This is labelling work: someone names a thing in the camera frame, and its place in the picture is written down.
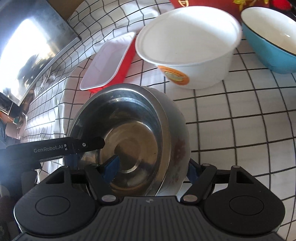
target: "checkered tablecloth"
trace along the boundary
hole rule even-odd
[[[82,105],[91,97],[79,84],[94,54],[111,38],[136,31],[173,9],[166,0],[87,0],[69,19],[81,36],[38,81],[23,142],[65,137]],[[152,64],[134,57],[125,83],[150,86],[167,94],[182,111],[190,133],[192,158],[219,169],[240,165],[273,191],[286,208],[279,234],[296,240],[295,142],[296,74],[266,69],[243,39],[229,75],[213,87],[188,90],[164,78]],[[46,162],[39,180],[62,165]],[[178,193],[190,186],[188,180]],[[226,185],[217,185],[216,190]]]

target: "stainless steel bowl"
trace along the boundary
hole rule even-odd
[[[176,105],[148,87],[119,84],[89,99],[73,121],[69,136],[101,136],[105,146],[85,153],[78,163],[104,163],[120,157],[110,184],[119,196],[175,195],[190,159],[189,134]]]

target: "white plastic container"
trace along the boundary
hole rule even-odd
[[[146,25],[136,51],[172,82],[201,89],[225,78],[241,37],[241,26],[230,14],[212,7],[183,7]]]
[[[81,80],[80,89],[96,93],[122,83],[136,53],[135,37],[135,32],[129,32],[104,43]]]

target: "blue bowl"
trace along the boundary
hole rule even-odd
[[[296,72],[295,21],[272,9],[249,7],[242,11],[242,29],[267,68],[279,74]]]

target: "brown wall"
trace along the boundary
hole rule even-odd
[[[83,0],[48,0],[48,2],[63,19],[68,20]]]

